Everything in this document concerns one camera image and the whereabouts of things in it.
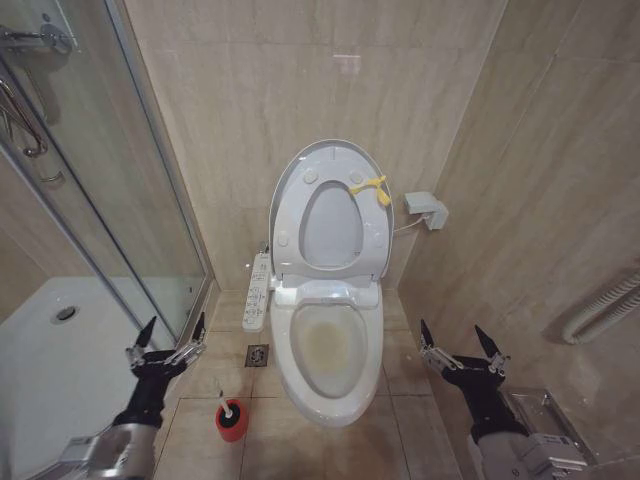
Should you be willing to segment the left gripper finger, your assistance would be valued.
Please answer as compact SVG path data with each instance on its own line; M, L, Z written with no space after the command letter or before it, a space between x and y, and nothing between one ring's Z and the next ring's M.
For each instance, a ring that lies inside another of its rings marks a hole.
M142 366L145 362L145 349L149 345L157 317L153 316L149 322L140 330L134 344L125 349L125 354L131 369Z
M193 330L191 339L168 357L167 364L171 366L181 364L189 366L206 350L206 345L204 343L205 336L205 313L201 312Z

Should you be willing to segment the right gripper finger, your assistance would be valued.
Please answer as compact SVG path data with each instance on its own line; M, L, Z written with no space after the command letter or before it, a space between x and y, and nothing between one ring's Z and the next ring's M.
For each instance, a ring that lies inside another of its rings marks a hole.
M480 345L485 352L485 355L488 357L489 372L497 375L504 375L505 366L507 361L510 359L510 356L503 354L495 341L479 325L475 325L474 329Z
M435 345L430 330L423 319L420 320L420 355L426 364L437 372L442 372L445 369L463 369L463 364L460 361Z

